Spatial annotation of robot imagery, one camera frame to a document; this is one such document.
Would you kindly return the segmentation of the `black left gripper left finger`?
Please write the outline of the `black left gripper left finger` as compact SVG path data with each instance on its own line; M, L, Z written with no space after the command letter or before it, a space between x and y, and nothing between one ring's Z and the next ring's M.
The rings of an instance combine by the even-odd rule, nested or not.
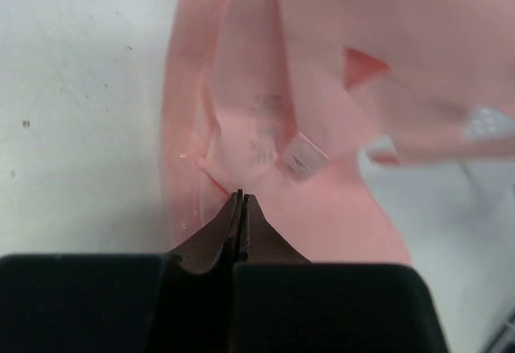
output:
M226 352L242 194L170 252L1 259L4 352Z

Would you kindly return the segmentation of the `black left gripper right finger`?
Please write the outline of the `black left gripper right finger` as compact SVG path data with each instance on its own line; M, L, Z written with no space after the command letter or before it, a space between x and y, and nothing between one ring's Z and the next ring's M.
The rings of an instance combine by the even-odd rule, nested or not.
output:
M235 352L447 352L429 289L396 264L279 262L271 226L243 200L233 268Z

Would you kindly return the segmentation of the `pink bra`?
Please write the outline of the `pink bra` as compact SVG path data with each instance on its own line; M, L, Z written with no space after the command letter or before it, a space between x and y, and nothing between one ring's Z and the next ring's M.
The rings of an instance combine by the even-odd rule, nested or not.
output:
M514 115L514 0L179 0L162 151L175 242L243 189L311 261L408 264L358 154L381 164L506 157L473 141L490 107Z

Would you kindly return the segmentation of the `white mesh laundry bag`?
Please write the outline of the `white mesh laundry bag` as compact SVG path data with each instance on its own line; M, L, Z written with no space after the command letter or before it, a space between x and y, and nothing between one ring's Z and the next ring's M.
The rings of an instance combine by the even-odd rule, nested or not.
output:
M514 307L514 156L393 166L384 137L359 166L373 197L398 226L431 283L444 318L487 334Z

